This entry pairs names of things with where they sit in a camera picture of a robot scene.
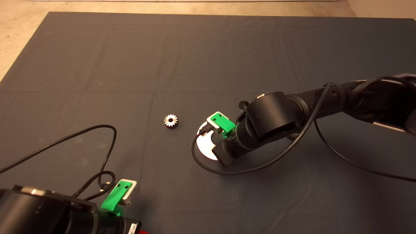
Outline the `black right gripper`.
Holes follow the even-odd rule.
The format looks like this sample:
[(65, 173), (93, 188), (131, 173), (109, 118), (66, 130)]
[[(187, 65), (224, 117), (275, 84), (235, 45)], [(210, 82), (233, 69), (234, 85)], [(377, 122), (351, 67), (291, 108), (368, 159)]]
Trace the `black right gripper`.
[(213, 153), (222, 166), (230, 166), (247, 152), (248, 150), (241, 145), (240, 140), (234, 134), (229, 135), (213, 148)]

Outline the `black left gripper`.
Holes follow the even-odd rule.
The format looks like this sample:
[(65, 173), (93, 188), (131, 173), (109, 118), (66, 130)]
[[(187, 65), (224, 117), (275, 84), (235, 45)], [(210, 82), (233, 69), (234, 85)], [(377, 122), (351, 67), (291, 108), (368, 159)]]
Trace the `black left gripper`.
[(98, 234), (147, 234), (141, 230), (142, 222), (113, 213), (98, 214)]

